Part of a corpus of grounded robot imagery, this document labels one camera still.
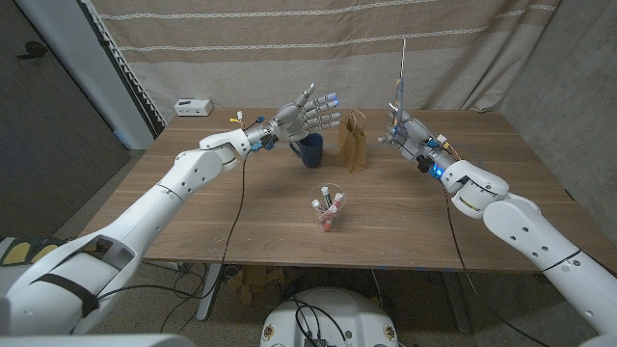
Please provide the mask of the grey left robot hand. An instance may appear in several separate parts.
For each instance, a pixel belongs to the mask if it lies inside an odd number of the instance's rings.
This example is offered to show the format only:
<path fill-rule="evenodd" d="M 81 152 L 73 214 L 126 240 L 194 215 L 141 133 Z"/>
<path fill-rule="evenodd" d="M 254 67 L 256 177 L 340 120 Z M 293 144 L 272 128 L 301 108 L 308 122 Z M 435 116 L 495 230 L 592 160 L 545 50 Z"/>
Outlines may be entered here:
<path fill-rule="evenodd" d="M 337 127 L 341 113 L 336 93 L 311 98 L 315 85 L 309 87 L 292 102 L 282 106 L 270 120 L 247 128 L 245 134 L 251 145 L 261 142 L 264 147 L 272 143 L 297 143 L 307 135 Z"/>

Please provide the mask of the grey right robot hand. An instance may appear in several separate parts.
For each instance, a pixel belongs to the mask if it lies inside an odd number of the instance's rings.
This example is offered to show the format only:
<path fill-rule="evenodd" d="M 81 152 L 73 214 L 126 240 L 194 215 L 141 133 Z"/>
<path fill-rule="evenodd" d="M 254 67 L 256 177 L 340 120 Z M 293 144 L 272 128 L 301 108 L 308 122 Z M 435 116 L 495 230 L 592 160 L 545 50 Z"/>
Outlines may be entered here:
<path fill-rule="evenodd" d="M 378 138 L 380 143 L 397 147 L 401 155 L 417 163 L 422 173 L 440 179 L 445 170 L 457 161 L 444 143 L 434 137 L 425 125 L 400 109 L 393 111 L 393 123 L 387 133 Z"/>

